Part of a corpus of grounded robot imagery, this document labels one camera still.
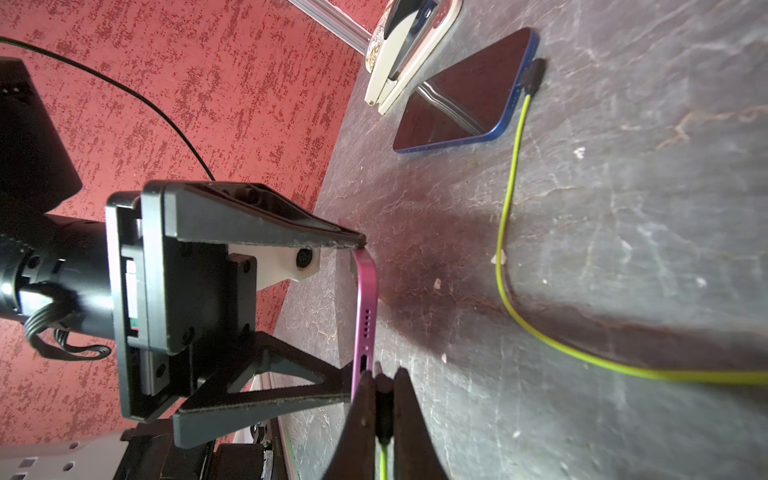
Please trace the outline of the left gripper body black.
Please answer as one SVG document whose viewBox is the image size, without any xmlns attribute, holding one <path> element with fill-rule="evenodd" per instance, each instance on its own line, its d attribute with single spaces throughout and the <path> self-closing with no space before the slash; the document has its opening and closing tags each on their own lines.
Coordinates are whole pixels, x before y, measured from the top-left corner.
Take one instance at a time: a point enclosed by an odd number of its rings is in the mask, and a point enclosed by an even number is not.
<svg viewBox="0 0 768 480">
<path fill-rule="evenodd" d="M 255 230 L 248 183 L 151 181 L 106 206 L 120 401 L 152 422 L 187 398 L 256 328 L 256 260 L 232 244 Z"/>
</svg>

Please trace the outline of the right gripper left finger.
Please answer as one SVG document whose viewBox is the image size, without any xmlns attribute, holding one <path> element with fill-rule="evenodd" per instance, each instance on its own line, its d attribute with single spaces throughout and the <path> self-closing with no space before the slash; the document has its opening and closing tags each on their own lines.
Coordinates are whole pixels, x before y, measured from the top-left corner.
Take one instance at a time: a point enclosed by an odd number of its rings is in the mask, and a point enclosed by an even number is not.
<svg viewBox="0 0 768 480">
<path fill-rule="evenodd" d="M 322 479 L 373 479 L 376 386 L 370 371 L 358 384 L 334 455 Z"/>
</svg>

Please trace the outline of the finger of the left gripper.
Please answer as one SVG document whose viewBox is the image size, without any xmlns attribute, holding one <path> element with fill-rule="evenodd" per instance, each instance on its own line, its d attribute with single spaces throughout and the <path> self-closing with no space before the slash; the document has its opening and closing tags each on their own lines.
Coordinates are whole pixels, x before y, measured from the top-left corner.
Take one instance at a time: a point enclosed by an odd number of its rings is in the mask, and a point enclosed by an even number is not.
<svg viewBox="0 0 768 480">
<path fill-rule="evenodd" d="M 263 184 L 171 182 L 162 192 L 163 234 L 179 241 L 356 249 L 360 232 L 319 218 Z"/>
<path fill-rule="evenodd" d="M 174 443 L 190 449 L 282 415 L 351 399 L 352 362 L 339 368 L 261 331 L 237 348 L 173 414 Z M 276 373 L 306 385 L 246 391 L 258 374 Z"/>
</svg>

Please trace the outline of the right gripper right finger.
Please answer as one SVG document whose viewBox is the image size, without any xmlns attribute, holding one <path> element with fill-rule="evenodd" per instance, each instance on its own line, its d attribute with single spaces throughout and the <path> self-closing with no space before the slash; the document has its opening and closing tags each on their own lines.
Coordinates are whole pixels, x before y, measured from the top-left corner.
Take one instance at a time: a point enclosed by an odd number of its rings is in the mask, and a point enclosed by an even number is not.
<svg viewBox="0 0 768 480">
<path fill-rule="evenodd" d="M 394 377 L 394 478 L 448 478 L 432 443 L 409 372 Z"/>
</svg>

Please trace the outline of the purple-edged smartphone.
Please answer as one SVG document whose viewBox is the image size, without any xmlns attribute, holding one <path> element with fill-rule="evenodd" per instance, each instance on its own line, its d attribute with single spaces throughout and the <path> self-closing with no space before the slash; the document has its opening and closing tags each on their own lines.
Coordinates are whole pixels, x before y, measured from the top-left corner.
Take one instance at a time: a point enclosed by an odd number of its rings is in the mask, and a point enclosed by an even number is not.
<svg viewBox="0 0 768 480">
<path fill-rule="evenodd" d="M 352 251 L 357 274 L 356 327 L 353 356 L 351 399 L 354 399 L 361 377 L 374 364 L 378 306 L 378 273 L 375 262 L 365 248 Z"/>
</svg>

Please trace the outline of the blue-edged smartphone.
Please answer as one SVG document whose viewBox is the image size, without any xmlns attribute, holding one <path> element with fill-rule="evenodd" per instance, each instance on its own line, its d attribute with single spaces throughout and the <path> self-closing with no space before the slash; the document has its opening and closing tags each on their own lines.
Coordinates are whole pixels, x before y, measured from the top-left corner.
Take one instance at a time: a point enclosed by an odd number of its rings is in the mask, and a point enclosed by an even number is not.
<svg viewBox="0 0 768 480">
<path fill-rule="evenodd" d="M 420 82 L 410 94 L 393 151 L 398 154 L 487 142 L 509 126 L 536 58 L 538 33 L 522 28 Z"/>
</svg>

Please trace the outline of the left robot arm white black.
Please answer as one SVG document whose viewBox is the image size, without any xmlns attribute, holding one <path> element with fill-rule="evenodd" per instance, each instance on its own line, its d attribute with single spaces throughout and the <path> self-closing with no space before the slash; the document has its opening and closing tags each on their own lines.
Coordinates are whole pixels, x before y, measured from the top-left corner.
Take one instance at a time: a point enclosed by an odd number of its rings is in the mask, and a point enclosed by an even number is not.
<svg viewBox="0 0 768 480">
<path fill-rule="evenodd" d="M 350 399 L 351 366 L 257 329 L 244 248 L 353 249 L 363 234 L 243 182 L 151 181 L 113 194 L 101 222 L 55 215 L 81 186 L 24 63 L 3 58 L 1 315 L 40 356 L 114 356 L 122 414 L 171 412 L 186 449 Z"/>
</svg>

